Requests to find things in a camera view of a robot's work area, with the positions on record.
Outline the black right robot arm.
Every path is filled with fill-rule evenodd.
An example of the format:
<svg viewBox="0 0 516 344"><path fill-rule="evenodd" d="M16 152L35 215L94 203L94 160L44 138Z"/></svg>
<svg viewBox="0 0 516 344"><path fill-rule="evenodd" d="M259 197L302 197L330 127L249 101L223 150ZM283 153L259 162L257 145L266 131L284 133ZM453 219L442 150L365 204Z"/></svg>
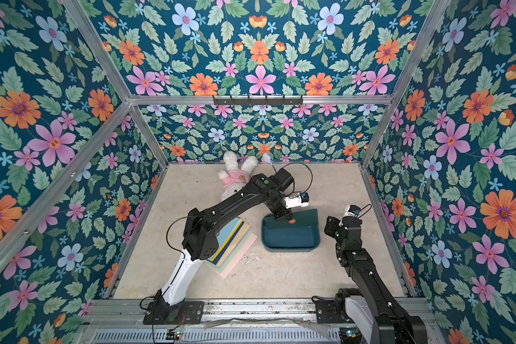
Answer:
<svg viewBox="0 0 516 344"><path fill-rule="evenodd" d="M357 285L339 289L336 314L353 322L363 343L427 343L424 321L411 315L391 294L361 240L362 221L356 216L329 216L324 232L335 239L340 266Z"/></svg>

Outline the dark green envelope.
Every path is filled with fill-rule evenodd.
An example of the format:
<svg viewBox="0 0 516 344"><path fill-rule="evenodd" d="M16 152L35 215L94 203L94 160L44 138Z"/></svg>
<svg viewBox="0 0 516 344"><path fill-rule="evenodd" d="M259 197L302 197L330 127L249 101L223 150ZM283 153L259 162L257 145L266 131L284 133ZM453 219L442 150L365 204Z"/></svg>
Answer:
<svg viewBox="0 0 516 344"><path fill-rule="evenodd" d="M291 217L287 220L289 226L318 226L318 210L308 209L299 212L292 212Z"/></svg>

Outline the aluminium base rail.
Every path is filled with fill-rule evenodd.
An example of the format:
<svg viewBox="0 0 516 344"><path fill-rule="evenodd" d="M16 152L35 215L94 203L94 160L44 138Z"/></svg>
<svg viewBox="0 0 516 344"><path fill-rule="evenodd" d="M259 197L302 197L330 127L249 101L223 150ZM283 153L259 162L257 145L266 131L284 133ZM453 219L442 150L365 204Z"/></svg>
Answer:
<svg viewBox="0 0 516 344"><path fill-rule="evenodd" d="M318 323L310 298L205 299L182 325L146 325L147 300L99 300L83 316L75 343L339 343L339 332L354 325Z"/></svg>

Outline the white plush bunny toy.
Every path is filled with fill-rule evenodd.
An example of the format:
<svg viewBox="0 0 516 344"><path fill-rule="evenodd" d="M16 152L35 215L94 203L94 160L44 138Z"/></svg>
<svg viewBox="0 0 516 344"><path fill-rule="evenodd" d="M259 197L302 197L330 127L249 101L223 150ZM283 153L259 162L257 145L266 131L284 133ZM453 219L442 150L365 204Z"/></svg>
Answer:
<svg viewBox="0 0 516 344"><path fill-rule="evenodd" d="M251 156L239 165L236 154L233 151L226 152L224 154L224 170L218 173L219 179L224 183L221 200L228 199L246 186L258 164L258 160Z"/></svg>

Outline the light blue envelope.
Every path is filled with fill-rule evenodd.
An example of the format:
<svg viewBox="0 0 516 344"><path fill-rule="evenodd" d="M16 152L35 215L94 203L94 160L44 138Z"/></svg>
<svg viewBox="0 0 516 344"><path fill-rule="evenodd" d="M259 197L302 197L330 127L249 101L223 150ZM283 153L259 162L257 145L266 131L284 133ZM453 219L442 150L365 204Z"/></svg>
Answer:
<svg viewBox="0 0 516 344"><path fill-rule="evenodd" d="M225 251L226 247L229 246L239 234L243 224L244 222L241 219L235 218L220 230L217 236L219 247L215 253L216 256L221 255L222 252Z"/></svg>

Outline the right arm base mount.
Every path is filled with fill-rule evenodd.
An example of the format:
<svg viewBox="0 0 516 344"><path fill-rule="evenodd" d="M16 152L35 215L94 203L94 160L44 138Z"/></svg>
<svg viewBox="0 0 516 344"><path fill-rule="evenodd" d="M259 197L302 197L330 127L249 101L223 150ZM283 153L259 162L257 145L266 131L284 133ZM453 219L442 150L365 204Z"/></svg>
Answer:
<svg viewBox="0 0 516 344"><path fill-rule="evenodd" d="M373 316L366 299L356 288L341 288L334 298L311 298L315 306L316 320L324 323L354 323L372 326Z"/></svg>

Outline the blue cat desk lamp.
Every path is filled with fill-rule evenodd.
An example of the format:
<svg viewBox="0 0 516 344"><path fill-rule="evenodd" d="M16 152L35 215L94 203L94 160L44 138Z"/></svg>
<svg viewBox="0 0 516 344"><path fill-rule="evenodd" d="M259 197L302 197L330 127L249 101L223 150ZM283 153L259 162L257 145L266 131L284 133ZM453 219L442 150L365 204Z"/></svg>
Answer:
<svg viewBox="0 0 516 344"><path fill-rule="evenodd" d="M261 158L261 162L267 164L273 168L273 171L276 173L277 169L273 163L272 156L269 153L264 153Z"/></svg>

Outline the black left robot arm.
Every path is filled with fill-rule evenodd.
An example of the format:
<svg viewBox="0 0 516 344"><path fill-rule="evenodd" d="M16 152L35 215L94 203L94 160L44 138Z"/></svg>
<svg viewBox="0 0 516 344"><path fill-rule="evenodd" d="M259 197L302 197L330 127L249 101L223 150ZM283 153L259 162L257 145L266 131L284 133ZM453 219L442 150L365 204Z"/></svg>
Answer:
<svg viewBox="0 0 516 344"><path fill-rule="evenodd" d="M200 266L219 250L216 235L247 210L264 204L278 219L291 219L285 191L294 178L282 168L272 176L259 173L227 199L208 209L192 209L183 219L183 249L169 281L157 291L146 309L145 325L172 324L188 313L182 311L186 292Z"/></svg>

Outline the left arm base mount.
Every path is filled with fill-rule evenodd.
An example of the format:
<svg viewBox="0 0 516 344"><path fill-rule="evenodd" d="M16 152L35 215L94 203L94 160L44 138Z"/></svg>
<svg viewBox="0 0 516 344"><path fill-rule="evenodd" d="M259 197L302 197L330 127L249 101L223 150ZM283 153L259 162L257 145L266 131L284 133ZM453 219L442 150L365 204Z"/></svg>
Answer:
<svg viewBox="0 0 516 344"><path fill-rule="evenodd" d="M204 314L204 302L185 301L169 305L165 292L160 290L148 304L143 318L144 325L194 325L199 324Z"/></svg>

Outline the dark teal storage box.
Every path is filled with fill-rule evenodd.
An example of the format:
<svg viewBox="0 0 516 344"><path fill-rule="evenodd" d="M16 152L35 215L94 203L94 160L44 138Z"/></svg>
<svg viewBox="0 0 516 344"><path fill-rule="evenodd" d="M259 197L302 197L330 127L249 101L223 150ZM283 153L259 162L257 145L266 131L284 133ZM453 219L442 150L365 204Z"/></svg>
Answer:
<svg viewBox="0 0 516 344"><path fill-rule="evenodd" d="M265 216L261 227L262 243L270 252L310 252L320 245L318 226L289 226L287 220Z"/></svg>

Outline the light green envelope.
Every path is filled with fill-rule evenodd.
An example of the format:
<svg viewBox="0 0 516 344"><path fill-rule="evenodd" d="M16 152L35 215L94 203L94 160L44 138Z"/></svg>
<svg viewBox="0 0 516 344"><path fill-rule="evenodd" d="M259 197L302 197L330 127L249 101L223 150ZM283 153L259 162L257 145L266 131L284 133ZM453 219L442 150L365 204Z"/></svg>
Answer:
<svg viewBox="0 0 516 344"><path fill-rule="evenodd" d="M225 261L220 265L215 265L211 262L207 263L207 266L211 268L216 274L222 278L226 278L227 275L235 268L238 262L246 255L247 251L254 244L257 236L249 229L241 240L237 243L234 249L229 253Z"/></svg>

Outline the black wall hook rail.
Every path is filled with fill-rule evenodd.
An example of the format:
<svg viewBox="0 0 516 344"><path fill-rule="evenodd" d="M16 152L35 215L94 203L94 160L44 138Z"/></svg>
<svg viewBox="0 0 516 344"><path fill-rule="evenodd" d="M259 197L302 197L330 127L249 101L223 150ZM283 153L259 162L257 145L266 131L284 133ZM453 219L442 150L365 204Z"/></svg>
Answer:
<svg viewBox="0 0 516 344"><path fill-rule="evenodd" d="M213 96L212 97L214 105L240 105L242 107L252 107L255 105L270 105L272 107L275 106L284 106L284 105L303 105L304 100L303 97L294 97L294 96Z"/></svg>

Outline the pink envelope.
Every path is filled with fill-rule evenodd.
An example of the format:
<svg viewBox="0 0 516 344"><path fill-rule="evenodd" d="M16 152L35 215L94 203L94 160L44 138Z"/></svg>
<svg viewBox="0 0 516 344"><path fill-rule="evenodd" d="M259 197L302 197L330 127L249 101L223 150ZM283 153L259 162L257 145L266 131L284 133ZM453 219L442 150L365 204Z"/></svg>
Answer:
<svg viewBox="0 0 516 344"><path fill-rule="evenodd" d="M249 232L244 239L236 246L234 251L229 255L226 262L219 271L219 276L226 279L232 270L237 266L241 259L246 255L247 251L257 240L258 236L253 232Z"/></svg>

